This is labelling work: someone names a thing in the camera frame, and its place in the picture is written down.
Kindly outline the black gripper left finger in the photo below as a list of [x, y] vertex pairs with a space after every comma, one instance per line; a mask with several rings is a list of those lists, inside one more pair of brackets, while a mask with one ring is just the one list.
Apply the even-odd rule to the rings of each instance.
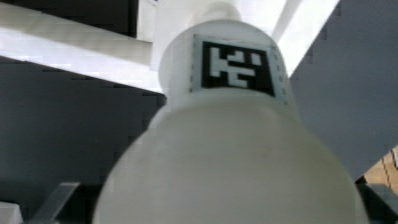
[[24, 224], [60, 224], [56, 216], [79, 186], [78, 182], [62, 182], [46, 198], [37, 213]]

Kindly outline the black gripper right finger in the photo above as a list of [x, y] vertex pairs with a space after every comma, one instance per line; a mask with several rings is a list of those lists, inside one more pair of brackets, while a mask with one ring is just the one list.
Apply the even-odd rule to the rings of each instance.
[[355, 180], [355, 187], [364, 203], [369, 224], [396, 224], [398, 213], [392, 211], [383, 199], [380, 198], [371, 187], [367, 186], [367, 181], [364, 177]]

